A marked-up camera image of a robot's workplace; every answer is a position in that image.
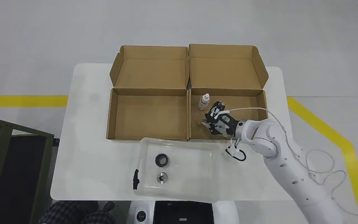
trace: small bottle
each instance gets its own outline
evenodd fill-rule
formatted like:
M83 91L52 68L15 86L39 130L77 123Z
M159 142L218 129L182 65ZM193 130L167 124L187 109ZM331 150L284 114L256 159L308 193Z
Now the small bottle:
M205 110L205 108L208 106L209 102L210 102L210 96L209 96L209 94L205 94L204 96L202 96L200 98L197 107L199 108L199 110Z

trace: black panel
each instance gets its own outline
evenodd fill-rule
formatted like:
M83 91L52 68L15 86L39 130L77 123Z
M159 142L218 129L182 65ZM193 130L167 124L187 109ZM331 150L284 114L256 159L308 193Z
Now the black panel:
M3 223L29 223L46 138L12 137L0 175L0 217Z
M201 202L157 201L153 224L214 224L213 206Z

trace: clear plastic container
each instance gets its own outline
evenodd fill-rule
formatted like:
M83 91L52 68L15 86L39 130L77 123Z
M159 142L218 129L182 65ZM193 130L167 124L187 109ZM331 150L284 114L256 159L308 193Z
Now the clear plastic container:
M218 166L220 149L215 144L143 138L137 169L139 184L135 194L178 200L215 203L218 200ZM156 157L164 153L168 164L159 167ZM164 183L158 180L167 174Z

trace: plaid pants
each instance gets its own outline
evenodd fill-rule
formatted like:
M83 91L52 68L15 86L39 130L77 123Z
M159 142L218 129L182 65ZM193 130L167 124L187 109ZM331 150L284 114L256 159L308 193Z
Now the plaid pants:
M98 211L97 201L63 200L51 205L39 223L115 224L115 220L108 211Z

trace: cardboard box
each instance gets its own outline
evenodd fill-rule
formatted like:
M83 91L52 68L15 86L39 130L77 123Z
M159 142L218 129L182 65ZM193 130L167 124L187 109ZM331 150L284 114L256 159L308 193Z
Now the cardboard box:
M187 47L122 46L110 77L107 139L189 139Z
M201 124L216 101L224 102L226 109L267 108L263 87L269 76L255 46L190 44L189 61L191 138L222 138ZM200 111L197 104L206 93L210 94L210 103ZM231 116L251 120L268 117L264 110L233 111Z

